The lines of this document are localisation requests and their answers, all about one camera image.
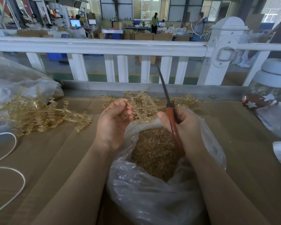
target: green shirt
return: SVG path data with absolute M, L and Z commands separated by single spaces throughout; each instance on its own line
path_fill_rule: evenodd
M 157 25 L 158 25 L 158 22 L 159 22 L 158 17 L 156 17 L 156 18 L 152 17 L 152 24 L 153 24 L 154 26 L 157 26 Z

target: hand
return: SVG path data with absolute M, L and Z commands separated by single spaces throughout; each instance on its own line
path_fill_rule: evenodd
M 176 127 L 186 155 L 205 148 L 198 116 L 195 113 L 188 112 L 185 108 L 176 107 L 175 110 L 178 118 L 182 121 L 179 125 L 176 124 Z M 168 115 L 159 112 L 157 117 L 161 120 L 162 125 L 172 132 Z
M 133 120 L 132 106 L 127 99 L 120 99 L 109 105 L 100 115 L 95 138 L 96 146 L 116 151 L 124 142 L 124 132 Z

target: left hand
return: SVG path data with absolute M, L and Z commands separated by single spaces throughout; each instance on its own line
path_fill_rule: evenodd
M 124 142 L 124 132 L 133 120 L 132 106 L 127 99 L 119 99 L 100 115 L 95 143 L 98 147 L 116 151 Z

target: green floor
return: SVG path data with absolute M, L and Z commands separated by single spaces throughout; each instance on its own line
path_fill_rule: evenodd
M 48 73 L 49 77 L 55 80 L 73 80 L 73 75 L 69 73 Z M 95 82 L 107 82 L 106 75 L 103 74 L 88 74 L 89 81 Z M 119 82 L 119 75 L 116 75 L 116 82 Z M 141 76 L 140 75 L 130 75 L 129 76 L 130 83 L 140 83 Z M 169 84 L 174 84 L 175 77 L 170 76 Z M 185 77 L 183 84 L 185 85 L 196 85 L 198 82 L 197 77 Z M 149 83 L 158 84 L 159 83 L 159 76 L 153 75 L 150 76 Z

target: red scissors handle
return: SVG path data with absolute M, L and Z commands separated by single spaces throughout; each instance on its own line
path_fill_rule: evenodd
M 168 110 L 168 116 L 169 116 L 169 120 L 170 120 L 170 124 L 171 124 L 172 134 L 174 137 L 175 147 L 182 155 L 184 155 L 184 149 L 182 146 L 182 142 L 181 142 L 181 139 L 180 139 L 180 136 L 178 134 L 178 130 L 177 130 L 177 127 L 175 124 L 174 108 L 168 107 L 167 110 Z

